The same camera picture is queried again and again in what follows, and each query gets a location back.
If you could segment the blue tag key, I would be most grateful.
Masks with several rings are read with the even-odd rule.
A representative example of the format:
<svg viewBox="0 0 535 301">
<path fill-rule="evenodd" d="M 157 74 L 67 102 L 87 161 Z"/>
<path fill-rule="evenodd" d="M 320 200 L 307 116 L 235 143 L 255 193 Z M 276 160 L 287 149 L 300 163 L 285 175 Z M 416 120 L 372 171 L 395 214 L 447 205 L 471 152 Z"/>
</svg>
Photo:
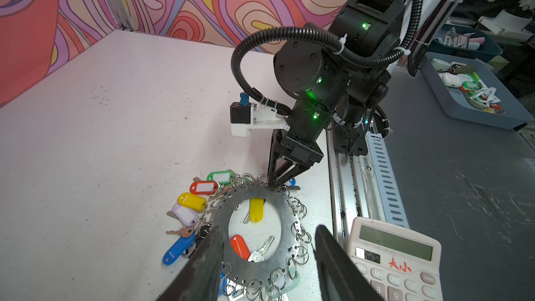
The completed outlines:
<svg viewBox="0 0 535 301">
<path fill-rule="evenodd" d="M 297 185 L 295 178 L 291 178 L 289 181 L 287 181 L 285 186 L 287 186 L 287 188 L 290 190 L 300 190 L 300 186 Z"/>
</svg>

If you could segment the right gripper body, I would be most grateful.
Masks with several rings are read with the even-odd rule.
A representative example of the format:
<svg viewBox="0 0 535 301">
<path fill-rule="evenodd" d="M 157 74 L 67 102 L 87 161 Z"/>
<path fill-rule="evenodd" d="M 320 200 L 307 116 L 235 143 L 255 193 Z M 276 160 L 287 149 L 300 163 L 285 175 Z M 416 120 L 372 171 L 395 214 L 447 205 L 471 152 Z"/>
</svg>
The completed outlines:
<svg viewBox="0 0 535 301">
<path fill-rule="evenodd" d="M 319 163 L 324 157 L 317 143 L 304 142 L 286 130 L 281 130 L 278 142 L 281 154 L 294 162 L 314 164 Z"/>
</svg>

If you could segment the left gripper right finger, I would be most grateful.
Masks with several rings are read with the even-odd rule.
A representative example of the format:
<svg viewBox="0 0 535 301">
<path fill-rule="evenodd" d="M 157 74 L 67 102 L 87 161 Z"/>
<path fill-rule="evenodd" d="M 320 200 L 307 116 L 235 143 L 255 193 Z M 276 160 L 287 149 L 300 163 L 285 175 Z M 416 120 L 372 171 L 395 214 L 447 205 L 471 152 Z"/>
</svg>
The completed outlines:
<svg viewBox="0 0 535 301">
<path fill-rule="evenodd" d="M 317 226 L 315 244 L 322 300 L 382 300 L 326 226 Z"/>
</svg>

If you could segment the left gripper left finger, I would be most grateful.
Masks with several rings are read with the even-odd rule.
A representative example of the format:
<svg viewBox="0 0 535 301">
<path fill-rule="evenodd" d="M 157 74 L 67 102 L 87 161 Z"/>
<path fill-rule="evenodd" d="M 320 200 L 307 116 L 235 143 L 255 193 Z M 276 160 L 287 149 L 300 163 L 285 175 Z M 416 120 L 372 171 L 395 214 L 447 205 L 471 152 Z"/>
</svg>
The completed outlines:
<svg viewBox="0 0 535 301">
<path fill-rule="evenodd" d="M 223 252 L 222 229 L 214 227 L 157 300 L 217 300 Z"/>
</svg>

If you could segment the round keyring disc with keys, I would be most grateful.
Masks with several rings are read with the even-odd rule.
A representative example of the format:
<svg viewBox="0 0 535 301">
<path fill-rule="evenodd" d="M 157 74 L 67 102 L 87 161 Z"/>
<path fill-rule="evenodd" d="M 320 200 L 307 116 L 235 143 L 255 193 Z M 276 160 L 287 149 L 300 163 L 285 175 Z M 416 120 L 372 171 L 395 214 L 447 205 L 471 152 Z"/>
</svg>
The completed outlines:
<svg viewBox="0 0 535 301">
<path fill-rule="evenodd" d="M 190 191 L 178 203 L 194 210 L 178 240 L 162 258 L 166 266 L 184 253 L 190 258 L 214 227 L 223 232 L 224 252 L 219 295 L 230 300 L 287 300 L 301 280 L 312 237 L 301 219 L 306 206 L 290 189 L 268 186 L 266 176 L 234 176 L 211 184 L 210 197 Z"/>
</svg>

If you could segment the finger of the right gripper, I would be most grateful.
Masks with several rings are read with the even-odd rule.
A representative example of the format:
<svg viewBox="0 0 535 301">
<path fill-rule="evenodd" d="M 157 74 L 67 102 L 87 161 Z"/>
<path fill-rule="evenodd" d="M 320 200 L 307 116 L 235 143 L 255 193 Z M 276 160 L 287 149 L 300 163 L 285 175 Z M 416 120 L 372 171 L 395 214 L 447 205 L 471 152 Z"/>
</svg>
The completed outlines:
<svg viewBox="0 0 535 301">
<path fill-rule="evenodd" d="M 284 159 L 284 175 L 280 178 L 279 186 L 284 185 L 291 178 L 295 178 L 312 167 L 310 157 L 283 155 L 282 158 Z"/>
<path fill-rule="evenodd" d="M 284 175 L 284 159 L 282 158 L 281 140 L 283 130 L 273 130 L 270 147 L 270 157 L 268 160 L 268 185 L 271 188 L 279 187 L 280 178 Z"/>
</svg>

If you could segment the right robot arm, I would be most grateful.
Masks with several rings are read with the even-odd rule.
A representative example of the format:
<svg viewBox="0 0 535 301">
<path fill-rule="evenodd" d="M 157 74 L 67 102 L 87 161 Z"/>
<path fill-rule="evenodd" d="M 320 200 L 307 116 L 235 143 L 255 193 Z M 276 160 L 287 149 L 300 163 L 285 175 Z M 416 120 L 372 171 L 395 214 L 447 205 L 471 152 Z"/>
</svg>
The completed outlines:
<svg viewBox="0 0 535 301">
<path fill-rule="evenodd" d="M 387 93 L 388 67 L 410 53 L 417 32 L 441 0 L 302 0 L 326 13 L 326 28 L 277 26 L 253 33 L 231 57 L 242 90 L 274 114 L 268 185 L 278 188 L 319 163 L 318 137 L 326 128 L 341 133 L 341 149 L 358 149 L 369 119 Z M 242 73 L 245 55 L 262 45 L 280 45 L 274 73 L 295 100 L 292 107 L 265 97 Z"/>
</svg>

